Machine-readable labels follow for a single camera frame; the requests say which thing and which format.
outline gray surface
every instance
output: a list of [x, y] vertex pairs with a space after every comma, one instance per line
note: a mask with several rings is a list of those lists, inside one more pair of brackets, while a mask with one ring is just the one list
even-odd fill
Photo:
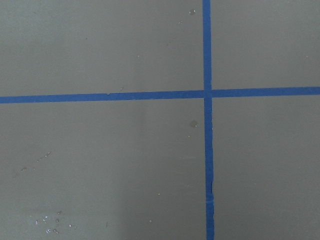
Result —
[[0, 112], [0, 239], [205, 239], [202, 99]]
[[320, 239], [319, 101], [213, 100], [215, 240]]
[[320, 85], [320, 1], [211, 5], [215, 89]]
[[198, 0], [1, 1], [0, 31], [0, 96], [203, 88]]

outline vertical blue tape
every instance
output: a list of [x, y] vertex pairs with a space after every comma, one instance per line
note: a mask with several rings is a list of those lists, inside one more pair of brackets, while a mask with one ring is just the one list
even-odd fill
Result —
[[202, 1], [203, 17], [203, 90], [204, 90], [204, 145], [205, 145], [205, 198], [206, 198], [206, 239], [213, 240], [215, 235], [214, 195], [214, 151], [212, 124], [212, 59], [211, 59], [211, 4]]

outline painter's tape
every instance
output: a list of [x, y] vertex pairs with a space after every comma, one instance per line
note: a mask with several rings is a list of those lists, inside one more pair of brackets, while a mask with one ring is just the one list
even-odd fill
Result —
[[203, 90], [1, 96], [0, 104], [125, 101], [125, 100], [152, 100], [152, 99], [199, 99], [203, 97], [204, 97]]
[[320, 95], [320, 87], [275, 87], [245, 89], [215, 89], [213, 98], [269, 97], [269, 96], [303, 96]]
[[203, 91], [204, 91], [204, 152], [205, 152], [205, 212], [206, 239], [215, 235], [214, 195], [214, 151], [212, 125], [212, 56], [211, 56], [211, 6], [210, 0], [202, 1], [203, 19]]

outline blue tape line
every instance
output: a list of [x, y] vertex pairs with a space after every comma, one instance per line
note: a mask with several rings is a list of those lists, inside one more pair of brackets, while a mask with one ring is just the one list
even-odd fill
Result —
[[124, 100], [152, 100], [152, 99], [200, 99], [203, 97], [204, 97], [203, 90], [123, 92], [123, 93], [110, 93], [110, 94], [92, 93], [92, 94], [62, 94], [62, 95], [32, 95], [32, 96], [1, 96], [0, 104], [124, 101]]
[[212, 67], [211, 67], [211, 6], [210, 0], [202, 1], [203, 17], [203, 89], [204, 89], [204, 147], [205, 147], [205, 198], [206, 239], [215, 235], [214, 195], [214, 151], [212, 124]]
[[320, 95], [320, 87], [311, 86], [311, 87], [276, 87], [276, 88], [212, 90], [213, 98], [299, 96], [299, 95]]

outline horizontal blue tape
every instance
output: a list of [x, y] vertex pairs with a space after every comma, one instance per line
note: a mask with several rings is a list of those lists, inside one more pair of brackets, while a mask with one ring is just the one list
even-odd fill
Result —
[[320, 87], [310, 86], [310, 87], [276, 87], [276, 88], [212, 90], [213, 98], [299, 96], [299, 95], [320, 95]]
[[18, 103], [56, 103], [56, 102], [90, 102], [90, 101], [124, 101], [152, 99], [199, 99], [204, 97], [203, 90], [191, 91], [153, 91], [62, 95], [1, 96], [0, 104]]

